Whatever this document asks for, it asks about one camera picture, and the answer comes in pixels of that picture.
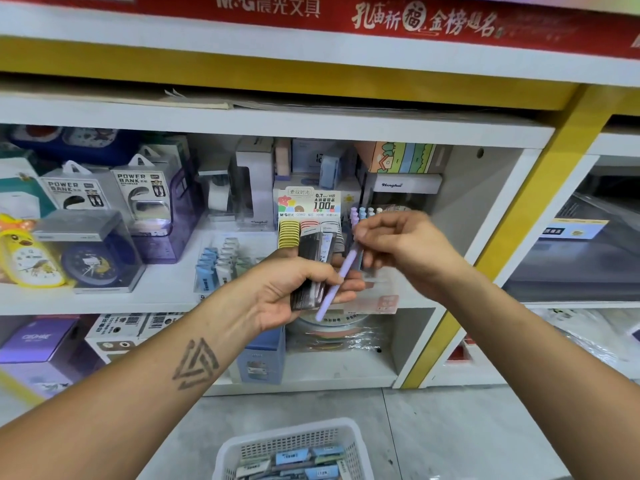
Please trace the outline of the person's right hand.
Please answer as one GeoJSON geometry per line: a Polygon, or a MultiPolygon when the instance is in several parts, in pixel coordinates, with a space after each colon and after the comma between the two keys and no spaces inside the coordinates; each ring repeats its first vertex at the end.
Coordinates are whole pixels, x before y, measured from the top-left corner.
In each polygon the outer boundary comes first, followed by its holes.
{"type": "Polygon", "coordinates": [[[393,212],[403,213],[394,268],[421,295],[443,304],[446,287],[470,269],[469,263],[427,214],[414,210],[393,212]]]}

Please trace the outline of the light purple pen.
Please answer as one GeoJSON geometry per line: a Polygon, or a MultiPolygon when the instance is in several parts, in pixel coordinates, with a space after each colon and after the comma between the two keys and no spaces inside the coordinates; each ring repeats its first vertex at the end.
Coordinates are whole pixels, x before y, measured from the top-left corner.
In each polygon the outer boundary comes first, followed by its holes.
{"type": "MultiPolygon", "coordinates": [[[[362,254],[362,247],[358,242],[355,242],[352,245],[352,247],[349,249],[349,252],[346,258],[344,259],[340,267],[339,275],[341,278],[344,279],[347,276],[348,272],[351,270],[352,266],[354,265],[356,258],[361,254],[362,254]]],[[[336,284],[336,285],[332,285],[327,291],[325,291],[321,305],[318,311],[316,312],[316,316],[315,316],[316,322],[318,323],[322,322],[326,312],[328,311],[329,307],[332,305],[332,302],[336,294],[338,293],[339,289],[340,289],[340,285],[336,284]]]]}

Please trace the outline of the bundle of dark pen packets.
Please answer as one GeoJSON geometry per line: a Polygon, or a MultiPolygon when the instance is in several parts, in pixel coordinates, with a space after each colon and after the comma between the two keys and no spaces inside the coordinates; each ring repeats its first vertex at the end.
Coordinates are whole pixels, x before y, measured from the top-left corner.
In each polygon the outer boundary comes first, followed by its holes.
{"type": "MultiPolygon", "coordinates": [[[[316,230],[301,236],[299,256],[314,262],[329,263],[337,241],[334,232],[316,230]]],[[[291,309],[294,312],[311,310],[322,303],[326,289],[325,282],[306,279],[301,286],[291,293],[291,309]]]]}

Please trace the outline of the row of pastel pens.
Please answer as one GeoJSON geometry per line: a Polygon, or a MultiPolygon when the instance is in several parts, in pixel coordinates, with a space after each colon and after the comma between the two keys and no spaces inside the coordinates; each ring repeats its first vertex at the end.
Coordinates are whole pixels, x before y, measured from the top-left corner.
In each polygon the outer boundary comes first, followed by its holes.
{"type": "Polygon", "coordinates": [[[351,229],[353,229],[361,220],[373,217],[383,211],[384,209],[381,207],[351,207],[349,211],[349,225],[351,229]]]}

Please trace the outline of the wrapped tape rolls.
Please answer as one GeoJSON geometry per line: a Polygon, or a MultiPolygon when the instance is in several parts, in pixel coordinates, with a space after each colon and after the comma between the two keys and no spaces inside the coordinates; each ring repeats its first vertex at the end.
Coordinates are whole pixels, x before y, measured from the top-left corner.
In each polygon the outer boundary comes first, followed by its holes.
{"type": "Polygon", "coordinates": [[[329,310],[322,321],[317,321],[316,311],[309,310],[286,326],[286,347],[293,352],[380,352],[391,342],[393,331],[393,320],[386,315],[329,310]]]}

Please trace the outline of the pencil lead display box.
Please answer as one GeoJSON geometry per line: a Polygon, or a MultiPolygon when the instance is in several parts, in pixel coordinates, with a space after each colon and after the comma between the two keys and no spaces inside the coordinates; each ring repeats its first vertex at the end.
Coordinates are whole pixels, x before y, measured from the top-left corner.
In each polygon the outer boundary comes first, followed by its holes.
{"type": "Polygon", "coordinates": [[[303,235],[314,231],[332,233],[332,253],[346,249],[342,231],[342,193],[310,186],[288,186],[273,191],[277,218],[277,248],[293,248],[303,235]]]}

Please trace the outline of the rows of blue eraser packets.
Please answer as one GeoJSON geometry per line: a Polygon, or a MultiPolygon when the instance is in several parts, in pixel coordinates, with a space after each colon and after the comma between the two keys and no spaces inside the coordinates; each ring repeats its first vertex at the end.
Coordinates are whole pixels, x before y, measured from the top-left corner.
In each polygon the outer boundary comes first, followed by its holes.
{"type": "Polygon", "coordinates": [[[194,294],[196,302],[217,291],[221,286],[246,273],[258,263],[248,245],[236,237],[222,237],[216,242],[205,241],[195,264],[194,294]]]}

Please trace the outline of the blue cardboard box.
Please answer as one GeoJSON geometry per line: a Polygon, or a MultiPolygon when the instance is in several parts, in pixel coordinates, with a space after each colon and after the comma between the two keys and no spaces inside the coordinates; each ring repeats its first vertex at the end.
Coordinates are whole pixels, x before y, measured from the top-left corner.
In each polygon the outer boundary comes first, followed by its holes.
{"type": "Polygon", "coordinates": [[[236,359],[241,382],[280,385],[285,354],[284,326],[258,334],[236,359]]]}

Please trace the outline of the clear tape dispenser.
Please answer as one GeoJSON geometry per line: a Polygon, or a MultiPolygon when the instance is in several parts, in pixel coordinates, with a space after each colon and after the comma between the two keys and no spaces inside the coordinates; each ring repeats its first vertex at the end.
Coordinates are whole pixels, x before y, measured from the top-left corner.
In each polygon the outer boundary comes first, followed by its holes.
{"type": "Polygon", "coordinates": [[[203,188],[207,218],[212,222],[236,220],[228,169],[201,169],[198,179],[203,188]]]}

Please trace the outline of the white and yellow shelf unit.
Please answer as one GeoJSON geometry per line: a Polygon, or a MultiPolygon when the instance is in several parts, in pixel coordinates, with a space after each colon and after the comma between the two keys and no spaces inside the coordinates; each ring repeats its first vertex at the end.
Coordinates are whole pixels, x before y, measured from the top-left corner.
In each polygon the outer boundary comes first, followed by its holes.
{"type": "Polygon", "coordinates": [[[203,161],[244,136],[452,145],[435,221],[490,278],[617,114],[640,61],[0,0],[0,123],[185,133],[203,161]]]}

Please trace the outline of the pile of packets in basket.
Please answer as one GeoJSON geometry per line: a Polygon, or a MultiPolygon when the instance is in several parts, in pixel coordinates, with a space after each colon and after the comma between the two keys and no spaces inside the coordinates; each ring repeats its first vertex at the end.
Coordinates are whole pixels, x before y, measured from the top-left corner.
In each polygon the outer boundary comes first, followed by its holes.
{"type": "Polygon", "coordinates": [[[346,449],[329,444],[240,460],[234,480],[353,480],[346,449]]]}

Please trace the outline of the white plastic basket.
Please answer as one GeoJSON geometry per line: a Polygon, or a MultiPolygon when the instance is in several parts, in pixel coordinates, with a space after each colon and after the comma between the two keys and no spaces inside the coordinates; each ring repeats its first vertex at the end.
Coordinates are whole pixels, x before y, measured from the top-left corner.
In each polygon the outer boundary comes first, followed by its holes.
{"type": "Polygon", "coordinates": [[[332,445],[344,448],[351,480],[374,480],[361,430],[354,420],[346,417],[235,436],[220,447],[212,480],[236,480],[236,470],[242,463],[251,465],[300,449],[312,453],[313,448],[332,445]]]}

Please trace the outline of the small white power bank box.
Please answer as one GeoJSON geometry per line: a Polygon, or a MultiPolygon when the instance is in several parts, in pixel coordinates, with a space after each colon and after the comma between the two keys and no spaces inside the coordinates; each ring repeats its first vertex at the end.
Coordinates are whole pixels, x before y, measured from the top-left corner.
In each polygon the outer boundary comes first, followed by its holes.
{"type": "Polygon", "coordinates": [[[108,167],[68,160],[39,181],[57,209],[101,210],[113,207],[109,202],[111,177],[108,167]]]}

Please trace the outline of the purple box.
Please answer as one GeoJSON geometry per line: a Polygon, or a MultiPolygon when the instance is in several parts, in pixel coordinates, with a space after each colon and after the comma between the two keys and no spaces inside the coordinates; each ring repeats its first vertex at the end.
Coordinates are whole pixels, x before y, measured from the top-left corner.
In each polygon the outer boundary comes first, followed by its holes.
{"type": "Polygon", "coordinates": [[[85,377],[78,319],[34,319],[0,347],[0,371],[47,400],[85,377]]]}

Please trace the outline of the yellow duck alarm clock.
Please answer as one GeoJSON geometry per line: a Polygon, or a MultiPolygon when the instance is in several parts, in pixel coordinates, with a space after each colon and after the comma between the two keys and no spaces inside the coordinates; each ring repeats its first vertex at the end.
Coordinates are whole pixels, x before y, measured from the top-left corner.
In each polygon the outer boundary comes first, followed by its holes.
{"type": "Polygon", "coordinates": [[[17,285],[53,289],[67,284],[58,261],[36,240],[37,220],[0,214],[0,269],[17,285]]]}

